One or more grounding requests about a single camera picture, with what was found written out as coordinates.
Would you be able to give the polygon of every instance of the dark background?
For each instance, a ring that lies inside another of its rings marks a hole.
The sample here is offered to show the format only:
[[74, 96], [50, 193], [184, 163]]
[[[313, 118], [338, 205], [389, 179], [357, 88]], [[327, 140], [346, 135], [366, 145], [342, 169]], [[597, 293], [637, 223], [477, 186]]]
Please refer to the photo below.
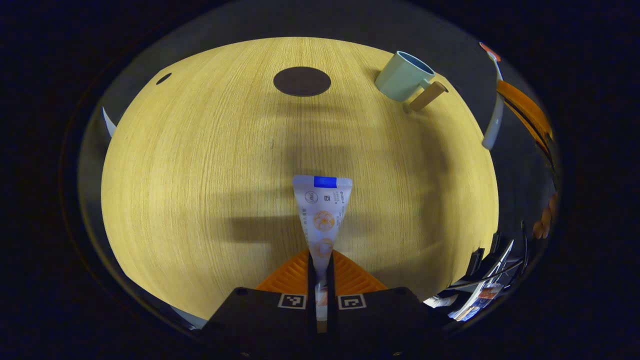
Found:
[[[108, 295], [86, 270], [65, 230], [57, 171], [65, 126], [92, 80], [113, 58], [144, 49], [212, 4], [9, 1], [2, 6], [2, 98], [3, 109], [10, 111], [3, 121], [10, 181], [5, 296], [11, 305], [3, 321], [8, 357], [39, 352], [66, 358], [186, 357], [202, 351], [125, 298]], [[631, 94], [637, 94], [639, 79], [629, 67], [639, 47], [637, 12], [614, 2], [423, 6], [491, 44], [532, 84], [553, 85], [535, 90], [561, 139], [565, 172], [564, 221], [536, 271], [511, 299], [458, 338], [458, 345], [434, 344], [434, 353], [637, 354], [628, 342], [637, 334], [632, 215], [640, 209], [631, 145], [637, 132], [624, 115], [637, 109]], [[296, 20], [264, 21], [277, 27]]]

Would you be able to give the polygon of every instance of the table surface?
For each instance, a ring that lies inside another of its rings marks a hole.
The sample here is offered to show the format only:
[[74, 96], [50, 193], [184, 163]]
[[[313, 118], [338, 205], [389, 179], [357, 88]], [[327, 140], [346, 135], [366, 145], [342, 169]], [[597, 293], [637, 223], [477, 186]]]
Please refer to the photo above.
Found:
[[[428, 298], [489, 248], [498, 222], [490, 153], [463, 99], [414, 112], [374, 79], [392, 54], [321, 38], [215, 48], [154, 76], [120, 119], [102, 213], [123, 271], [161, 300], [209, 318], [306, 247], [291, 179], [350, 177], [336, 250], [389, 287]], [[280, 70], [320, 69], [325, 93], [283, 94]], [[156, 84], [167, 73], [169, 78]]]

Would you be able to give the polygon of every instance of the orange fruit illustration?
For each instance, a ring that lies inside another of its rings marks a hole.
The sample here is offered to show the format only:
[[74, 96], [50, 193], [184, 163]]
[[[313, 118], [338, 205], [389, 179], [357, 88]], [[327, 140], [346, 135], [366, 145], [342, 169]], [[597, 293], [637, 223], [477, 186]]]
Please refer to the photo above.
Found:
[[[323, 245], [325, 244], [329, 245], [329, 251], [327, 252], [323, 252]], [[317, 254], [320, 258], [328, 258], [331, 255], [331, 252], [333, 250], [333, 241], [331, 241], [331, 239], [324, 238], [319, 242], [315, 243], [313, 246], [314, 246], [313, 254]]]
[[314, 215], [314, 226], [320, 231], [329, 231], [333, 229], [335, 219], [333, 215], [327, 211], [318, 211]]

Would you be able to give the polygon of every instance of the light blue mug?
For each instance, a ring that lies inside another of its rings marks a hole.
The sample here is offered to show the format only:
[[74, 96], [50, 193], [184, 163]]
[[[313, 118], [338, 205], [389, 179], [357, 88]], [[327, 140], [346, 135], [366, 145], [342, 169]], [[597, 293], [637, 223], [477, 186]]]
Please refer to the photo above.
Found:
[[402, 102], [418, 88], [429, 87], [435, 76], [435, 71], [415, 56], [396, 51], [376, 78], [376, 87], [389, 98]]

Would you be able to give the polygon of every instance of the mug handle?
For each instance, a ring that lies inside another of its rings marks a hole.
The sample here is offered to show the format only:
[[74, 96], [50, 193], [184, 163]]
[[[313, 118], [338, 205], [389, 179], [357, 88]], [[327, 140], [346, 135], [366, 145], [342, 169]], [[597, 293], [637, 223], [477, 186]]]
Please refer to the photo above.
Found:
[[429, 84], [429, 81], [427, 81], [427, 79], [423, 79], [420, 82], [420, 86], [424, 88], [424, 91], [420, 95], [418, 95], [418, 97], [416, 97], [411, 102], [411, 104], [409, 104], [409, 107], [413, 111], [418, 111], [427, 106], [431, 101], [434, 101], [443, 92], [449, 92], [447, 88], [438, 81], [434, 81], [433, 83]]

